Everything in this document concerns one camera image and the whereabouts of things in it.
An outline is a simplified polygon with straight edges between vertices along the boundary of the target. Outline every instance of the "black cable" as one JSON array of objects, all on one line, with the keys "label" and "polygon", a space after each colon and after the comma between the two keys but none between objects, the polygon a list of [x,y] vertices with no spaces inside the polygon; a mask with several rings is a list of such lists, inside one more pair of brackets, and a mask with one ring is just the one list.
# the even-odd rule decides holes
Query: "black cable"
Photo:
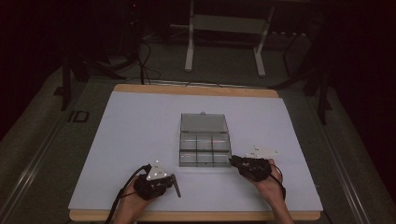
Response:
[{"label": "black cable", "polygon": [[280,186],[280,189],[282,190],[282,194],[283,194],[283,200],[285,200],[286,199],[286,189],[285,189],[285,187],[283,187],[283,185],[282,185],[282,182],[283,182],[283,175],[282,175],[282,172],[280,171],[280,169],[277,167],[277,166],[275,166],[275,165],[273,165],[273,164],[271,164],[272,166],[274,166],[278,171],[279,171],[279,173],[280,173],[280,177],[281,177],[281,180],[279,181],[276,177],[274,177],[272,174],[270,174],[270,176],[271,176],[271,178],[273,178],[274,180],[275,180],[275,182]]}]

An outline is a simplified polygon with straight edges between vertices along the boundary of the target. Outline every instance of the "floor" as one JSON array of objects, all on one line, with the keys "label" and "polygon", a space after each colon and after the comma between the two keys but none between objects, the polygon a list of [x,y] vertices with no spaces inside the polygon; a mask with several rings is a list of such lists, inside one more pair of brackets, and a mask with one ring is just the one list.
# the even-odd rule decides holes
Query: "floor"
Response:
[{"label": "floor", "polygon": [[[187,46],[185,31],[164,43],[147,35],[140,55],[146,84],[239,86],[265,89],[289,77],[283,60],[290,40],[270,34],[262,53],[267,77],[258,77],[253,52],[246,45],[208,44],[198,36],[193,70],[183,69]],[[301,37],[291,51],[304,54]],[[116,63],[120,57],[113,57]],[[139,83],[140,67],[118,72],[125,80],[97,74],[87,83],[73,80],[72,102],[61,111],[62,98],[53,95],[62,86],[62,69],[52,74],[42,90],[0,145],[0,223],[69,223],[67,205],[90,150],[106,102],[118,83]],[[297,223],[396,223],[396,208],[334,89],[328,125],[316,114],[318,97],[304,96],[304,80],[279,91],[284,99],[305,159],[317,185],[325,212],[317,221]],[[85,123],[68,122],[72,111],[89,111]]]}]

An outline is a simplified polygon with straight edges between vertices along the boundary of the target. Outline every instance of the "hand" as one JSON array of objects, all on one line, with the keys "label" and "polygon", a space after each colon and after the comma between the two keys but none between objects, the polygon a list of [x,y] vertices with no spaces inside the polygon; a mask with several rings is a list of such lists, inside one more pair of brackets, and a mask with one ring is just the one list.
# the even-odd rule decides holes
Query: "hand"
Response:
[{"label": "hand", "polygon": [[[271,175],[282,183],[282,175],[276,169],[274,160],[269,160],[269,162],[271,165]],[[273,209],[277,224],[294,223],[289,213],[288,207],[283,200],[282,189],[271,176],[260,182],[255,182],[250,179],[247,180],[256,187],[264,200],[270,204]]]},{"label": "hand", "polygon": [[[269,162],[271,165],[271,175],[273,175],[277,180],[279,180],[279,182],[282,183],[282,181],[283,181],[282,175],[276,169],[274,160],[270,159]],[[256,189],[259,191],[260,195],[270,205],[272,205],[272,203],[278,203],[280,201],[283,202],[282,189],[279,186],[279,184],[276,183],[276,181],[271,176],[269,176],[268,178],[266,178],[260,182],[255,182],[248,178],[247,178],[247,180],[256,187]]]},{"label": "hand", "polygon": [[131,183],[128,185],[126,190],[122,195],[131,194],[120,199],[119,209],[117,210],[116,219],[114,224],[130,224],[137,219],[145,208],[152,203],[155,199],[146,201],[140,198],[136,193],[134,193],[134,182],[137,176],[135,176]]}]

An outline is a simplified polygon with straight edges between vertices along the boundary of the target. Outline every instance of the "metal stand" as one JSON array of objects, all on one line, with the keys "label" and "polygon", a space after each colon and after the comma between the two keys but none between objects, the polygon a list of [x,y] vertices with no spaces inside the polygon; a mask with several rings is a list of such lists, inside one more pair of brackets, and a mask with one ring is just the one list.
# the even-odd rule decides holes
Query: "metal stand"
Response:
[{"label": "metal stand", "polygon": [[194,54],[194,30],[210,30],[222,32],[237,32],[245,34],[259,34],[261,40],[259,45],[253,49],[257,71],[259,77],[265,76],[264,65],[262,62],[262,47],[273,18],[275,6],[271,6],[266,20],[233,18],[209,15],[194,15],[194,1],[190,0],[190,26],[189,26],[189,45],[187,48],[187,57],[185,71],[192,71],[192,60]]}]

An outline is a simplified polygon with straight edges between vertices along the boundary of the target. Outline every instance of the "plastic storage box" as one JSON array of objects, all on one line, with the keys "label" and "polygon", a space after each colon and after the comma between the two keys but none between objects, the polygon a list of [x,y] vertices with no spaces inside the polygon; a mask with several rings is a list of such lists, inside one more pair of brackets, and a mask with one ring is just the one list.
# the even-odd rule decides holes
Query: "plastic storage box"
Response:
[{"label": "plastic storage box", "polygon": [[222,114],[182,114],[179,166],[230,166],[231,143]]}]

